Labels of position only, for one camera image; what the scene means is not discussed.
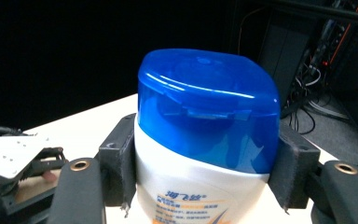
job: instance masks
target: blue bottle cap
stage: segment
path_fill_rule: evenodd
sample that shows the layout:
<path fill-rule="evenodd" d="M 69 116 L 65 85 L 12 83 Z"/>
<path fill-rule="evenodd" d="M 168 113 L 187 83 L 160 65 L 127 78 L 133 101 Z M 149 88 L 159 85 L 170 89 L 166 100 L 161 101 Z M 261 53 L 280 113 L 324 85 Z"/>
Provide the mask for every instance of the blue bottle cap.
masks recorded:
<path fill-rule="evenodd" d="M 225 53 L 160 49 L 145 56 L 138 78 L 137 122 L 151 138 L 197 161 L 270 172 L 280 103 L 274 82 L 258 65 Z"/>

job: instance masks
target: table surface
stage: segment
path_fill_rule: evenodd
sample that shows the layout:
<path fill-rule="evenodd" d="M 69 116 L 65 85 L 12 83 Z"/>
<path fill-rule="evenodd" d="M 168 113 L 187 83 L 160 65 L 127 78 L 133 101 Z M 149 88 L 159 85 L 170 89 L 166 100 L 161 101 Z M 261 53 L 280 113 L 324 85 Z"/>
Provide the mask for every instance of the table surface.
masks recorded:
<path fill-rule="evenodd" d="M 51 123 L 33 128 L 26 133 L 48 137 L 52 147 L 63 147 L 65 157 L 72 161 L 77 158 L 93 158 L 98 147 L 118 122 L 126 115 L 137 111 L 137 94 L 116 100 L 106 105 L 97 106 L 90 110 L 58 119 Z M 322 150 L 320 162 L 335 160 L 333 156 Z M 46 189 L 57 185 L 58 181 L 48 183 L 41 177 L 29 178 L 21 182 L 17 195 L 18 202 L 35 196 Z M 307 209 L 290 209 L 290 215 L 284 213 L 274 195 L 266 185 L 254 208 L 247 213 L 241 223 L 311 223 L 309 201 Z M 129 217 L 124 218 L 125 212 L 119 207 L 107 207 L 107 223 L 147 223 L 147 219 L 136 195 L 132 201 Z"/>

